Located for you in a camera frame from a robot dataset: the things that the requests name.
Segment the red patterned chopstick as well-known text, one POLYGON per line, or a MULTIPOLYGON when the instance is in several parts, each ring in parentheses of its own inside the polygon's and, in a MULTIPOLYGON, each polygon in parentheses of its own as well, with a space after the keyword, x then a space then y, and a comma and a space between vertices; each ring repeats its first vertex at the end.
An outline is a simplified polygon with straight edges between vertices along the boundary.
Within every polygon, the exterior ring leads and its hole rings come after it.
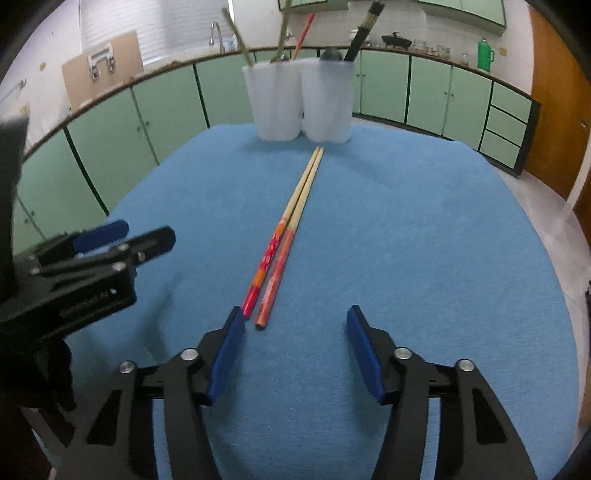
POLYGON ((305 40, 305 38, 307 38, 308 32, 310 32, 311 25, 312 25, 312 23, 314 23, 314 20, 315 20, 315 13, 311 13, 308 16, 307 20, 305 20, 304 29, 303 29, 303 31, 301 31, 301 35, 297 39, 297 44, 295 44, 295 48, 294 48, 293 53, 291 54, 290 59, 295 60, 295 59, 297 59, 298 55, 300 55, 301 48, 303 48, 303 45, 304 45, 304 40, 305 40))
POLYGON ((308 195, 311 193, 311 186, 314 184, 315 175, 318 173, 318 167, 322 162, 324 153, 324 147, 315 148, 314 155, 311 158, 310 172, 308 172, 308 177, 301 187, 301 192, 297 196, 297 202, 295 202, 294 208, 291 209, 287 229, 284 231, 283 236, 281 236, 279 251, 274 256, 273 270, 271 270, 270 279, 266 283, 266 289, 264 290, 259 311, 257 311, 256 320, 254 321, 254 326, 259 330, 266 328, 267 323, 269 323, 270 313, 273 310, 273 303, 276 299, 277 290, 280 287, 284 267, 286 267, 288 256, 290 256, 290 248, 294 243, 297 227, 300 224, 301 216, 303 216, 304 207, 308 201, 308 195))
POLYGON ((245 300, 242 303, 242 313, 245 319, 249 319, 250 316, 252 316, 256 301, 259 299, 260 290, 263 288, 264 280, 266 280, 267 271, 269 271, 274 254, 276 254, 276 250, 280 246, 280 240, 283 238, 283 233, 287 230, 287 224, 290 221, 291 215, 294 213, 297 200, 300 199, 305 182, 308 180, 308 175, 310 175, 315 161, 320 158, 322 152, 324 152, 322 147, 315 147, 314 152, 311 154, 311 158, 308 160, 307 166, 304 168, 304 172, 301 174, 301 178, 297 182, 297 186, 294 188, 294 192, 290 195, 290 200, 287 201, 287 206, 284 208, 283 214, 280 216, 280 221, 277 223, 276 229, 274 229, 273 234, 270 237, 269 244, 266 246, 266 251, 263 254, 263 258, 260 260, 259 267, 257 267, 256 274, 254 274, 249 289, 247 290, 245 300))

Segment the green lower kitchen cabinets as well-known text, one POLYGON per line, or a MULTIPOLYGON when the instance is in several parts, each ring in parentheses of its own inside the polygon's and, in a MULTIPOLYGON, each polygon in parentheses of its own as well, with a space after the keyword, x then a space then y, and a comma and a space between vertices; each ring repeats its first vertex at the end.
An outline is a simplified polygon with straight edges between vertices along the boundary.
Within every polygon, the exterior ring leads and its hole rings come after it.
POLYGON ((270 52, 247 66, 238 55, 183 63, 91 102, 27 156, 13 220, 16 252, 102 222, 151 170, 198 133, 218 125, 263 126, 266 139, 297 136, 305 114, 315 140, 338 142, 359 116, 449 140, 519 175, 540 104, 508 83, 418 54, 365 49, 331 72, 318 51, 291 67, 270 52))

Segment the brown cardboard box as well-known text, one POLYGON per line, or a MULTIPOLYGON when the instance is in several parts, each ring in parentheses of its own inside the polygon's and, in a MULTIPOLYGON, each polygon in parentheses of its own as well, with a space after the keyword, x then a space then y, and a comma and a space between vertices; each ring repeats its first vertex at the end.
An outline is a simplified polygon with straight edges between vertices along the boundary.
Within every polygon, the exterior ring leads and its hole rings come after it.
POLYGON ((91 47, 62 65, 72 113, 142 75, 143 62, 135 31, 91 47))

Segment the blue table mat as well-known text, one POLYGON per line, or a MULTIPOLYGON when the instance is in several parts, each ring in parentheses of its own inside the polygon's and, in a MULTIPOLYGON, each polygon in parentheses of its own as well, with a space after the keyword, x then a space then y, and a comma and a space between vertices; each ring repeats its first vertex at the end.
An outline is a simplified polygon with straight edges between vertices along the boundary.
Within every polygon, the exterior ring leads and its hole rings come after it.
MULTIPOLYGON (((132 235, 171 227, 139 268, 136 303, 71 335, 86 411, 125 360, 167 361, 242 303, 314 146, 216 126, 171 154, 112 210, 132 235)), ((226 479, 367 479, 389 411, 346 339, 359 306, 429 362, 472 360, 541 479, 569 457, 579 375, 570 316, 539 235, 497 171, 464 144, 353 127, 325 148, 270 323, 249 329, 204 411, 226 479)))

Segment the chrome sink faucet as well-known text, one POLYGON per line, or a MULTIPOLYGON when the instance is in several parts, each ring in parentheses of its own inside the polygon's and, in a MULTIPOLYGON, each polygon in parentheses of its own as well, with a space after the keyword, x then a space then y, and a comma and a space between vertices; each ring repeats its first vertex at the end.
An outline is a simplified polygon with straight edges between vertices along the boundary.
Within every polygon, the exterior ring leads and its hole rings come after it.
POLYGON ((224 54, 225 46, 221 32, 221 26, 217 21, 211 23, 211 38, 209 38, 208 45, 217 47, 220 54, 224 54))

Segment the white window blind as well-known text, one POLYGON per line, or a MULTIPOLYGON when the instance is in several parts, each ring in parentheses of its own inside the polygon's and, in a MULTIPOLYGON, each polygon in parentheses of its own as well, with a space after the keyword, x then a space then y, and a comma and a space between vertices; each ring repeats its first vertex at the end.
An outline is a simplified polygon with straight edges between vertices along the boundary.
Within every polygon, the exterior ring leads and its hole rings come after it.
POLYGON ((230 30, 221 9, 228 1, 214 0, 89 0, 78 3, 84 49, 129 32, 137 35, 141 58, 159 60, 174 53, 207 47, 211 25, 219 25, 224 41, 230 30))

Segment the white double utensil holder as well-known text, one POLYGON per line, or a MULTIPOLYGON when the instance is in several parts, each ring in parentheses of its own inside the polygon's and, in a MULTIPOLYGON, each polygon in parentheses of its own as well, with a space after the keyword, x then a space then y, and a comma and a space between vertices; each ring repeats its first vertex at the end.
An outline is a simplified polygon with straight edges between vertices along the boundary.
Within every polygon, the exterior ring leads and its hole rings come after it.
POLYGON ((355 66, 320 58, 256 63, 242 68, 256 135, 289 142, 304 135, 317 144, 351 137, 355 66))

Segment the black wok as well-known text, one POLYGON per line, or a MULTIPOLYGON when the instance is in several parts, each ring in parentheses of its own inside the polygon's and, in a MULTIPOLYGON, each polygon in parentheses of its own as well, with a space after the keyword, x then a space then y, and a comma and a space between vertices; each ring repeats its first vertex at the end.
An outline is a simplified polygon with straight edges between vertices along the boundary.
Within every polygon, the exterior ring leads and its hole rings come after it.
POLYGON ((383 35, 382 40, 387 47, 403 49, 405 51, 408 51, 408 49, 413 45, 412 40, 400 36, 398 32, 393 32, 389 35, 383 35))

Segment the left wooden door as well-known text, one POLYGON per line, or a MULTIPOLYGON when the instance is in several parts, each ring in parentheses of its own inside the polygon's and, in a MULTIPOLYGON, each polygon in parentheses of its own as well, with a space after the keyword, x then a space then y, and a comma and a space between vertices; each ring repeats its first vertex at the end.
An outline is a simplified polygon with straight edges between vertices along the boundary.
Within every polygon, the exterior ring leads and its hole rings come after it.
POLYGON ((566 199, 587 150, 590 82, 553 26, 530 10, 534 48, 532 97, 539 118, 526 170, 566 199))

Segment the green thermos flask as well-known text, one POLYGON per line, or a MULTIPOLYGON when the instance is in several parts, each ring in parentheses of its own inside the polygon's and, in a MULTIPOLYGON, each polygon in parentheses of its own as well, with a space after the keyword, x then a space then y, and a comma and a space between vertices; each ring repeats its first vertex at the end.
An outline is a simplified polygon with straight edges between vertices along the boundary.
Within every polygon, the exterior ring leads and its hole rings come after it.
POLYGON ((486 38, 482 38, 477 47, 477 68, 490 73, 494 61, 494 49, 486 38))

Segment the wall towel bar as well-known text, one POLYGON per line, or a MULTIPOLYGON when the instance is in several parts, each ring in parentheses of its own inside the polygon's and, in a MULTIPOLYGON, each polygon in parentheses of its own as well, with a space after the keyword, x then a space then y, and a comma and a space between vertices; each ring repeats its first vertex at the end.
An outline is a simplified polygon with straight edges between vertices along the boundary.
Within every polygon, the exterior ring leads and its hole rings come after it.
POLYGON ((5 95, 0 99, 0 103, 5 102, 11 96, 13 96, 17 92, 20 92, 21 90, 23 90, 24 87, 26 86, 26 84, 27 84, 27 80, 26 79, 21 79, 16 85, 14 85, 10 90, 8 90, 5 93, 5 95))

